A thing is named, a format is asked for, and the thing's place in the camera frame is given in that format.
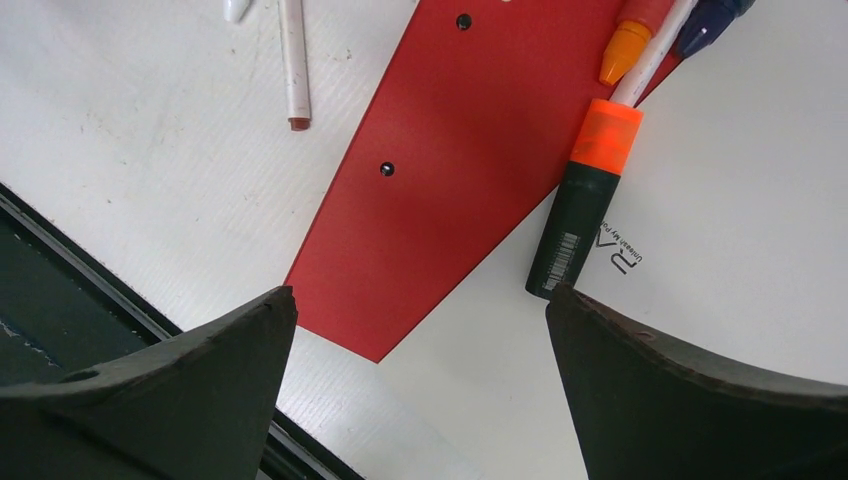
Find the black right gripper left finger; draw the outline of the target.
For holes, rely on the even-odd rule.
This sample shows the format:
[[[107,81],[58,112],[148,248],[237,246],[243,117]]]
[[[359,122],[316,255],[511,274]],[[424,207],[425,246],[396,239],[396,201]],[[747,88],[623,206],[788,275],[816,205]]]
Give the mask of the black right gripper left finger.
[[[297,322],[278,287],[55,383],[1,391],[5,479],[252,479]]]

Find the orange black highlighter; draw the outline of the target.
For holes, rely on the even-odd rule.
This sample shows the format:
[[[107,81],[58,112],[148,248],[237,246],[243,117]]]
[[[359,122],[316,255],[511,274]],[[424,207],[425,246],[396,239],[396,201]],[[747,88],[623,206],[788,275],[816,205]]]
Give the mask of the orange black highlighter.
[[[575,284],[621,179],[643,113],[609,100],[591,101],[557,188],[525,290],[548,299]]]

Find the blue white small marker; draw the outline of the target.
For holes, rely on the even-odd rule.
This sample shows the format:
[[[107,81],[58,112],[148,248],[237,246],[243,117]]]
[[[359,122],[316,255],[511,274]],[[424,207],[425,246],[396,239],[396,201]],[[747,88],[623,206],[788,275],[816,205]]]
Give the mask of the blue white small marker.
[[[251,4],[251,0],[223,0],[224,20],[233,24],[240,22]]]

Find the dark blue marker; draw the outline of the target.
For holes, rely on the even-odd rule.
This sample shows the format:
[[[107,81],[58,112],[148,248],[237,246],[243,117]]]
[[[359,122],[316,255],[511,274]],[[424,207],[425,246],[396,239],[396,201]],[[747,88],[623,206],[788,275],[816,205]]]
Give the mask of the dark blue marker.
[[[681,28],[674,53],[687,59],[711,45],[755,0],[701,0]]]

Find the orange crayon marker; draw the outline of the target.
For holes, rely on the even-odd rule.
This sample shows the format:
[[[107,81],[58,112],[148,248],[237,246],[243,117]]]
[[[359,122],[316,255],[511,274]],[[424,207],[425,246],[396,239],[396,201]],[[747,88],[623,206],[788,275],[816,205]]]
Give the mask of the orange crayon marker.
[[[673,0],[628,0],[616,18],[616,28],[602,54],[599,81],[615,85],[640,59],[669,14]]]

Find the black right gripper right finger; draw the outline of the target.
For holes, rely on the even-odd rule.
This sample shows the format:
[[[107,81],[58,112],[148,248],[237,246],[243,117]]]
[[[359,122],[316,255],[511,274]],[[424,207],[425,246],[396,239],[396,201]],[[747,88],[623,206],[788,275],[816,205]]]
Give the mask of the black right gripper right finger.
[[[546,320],[592,479],[843,479],[847,389],[751,366],[562,284]]]

